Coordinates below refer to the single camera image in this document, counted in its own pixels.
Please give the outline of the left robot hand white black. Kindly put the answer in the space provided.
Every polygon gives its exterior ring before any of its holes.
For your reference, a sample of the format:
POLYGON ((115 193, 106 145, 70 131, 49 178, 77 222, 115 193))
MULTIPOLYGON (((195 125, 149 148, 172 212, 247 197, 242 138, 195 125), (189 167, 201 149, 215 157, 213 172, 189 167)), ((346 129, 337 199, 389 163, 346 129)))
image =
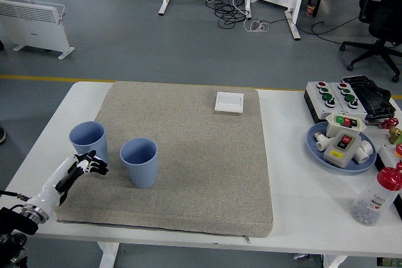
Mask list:
POLYGON ((67 198, 75 181, 87 173, 105 175, 107 163, 96 151, 69 156, 48 178, 41 191, 23 205, 22 214, 36 223, 45 223, 54 209, 67 198))

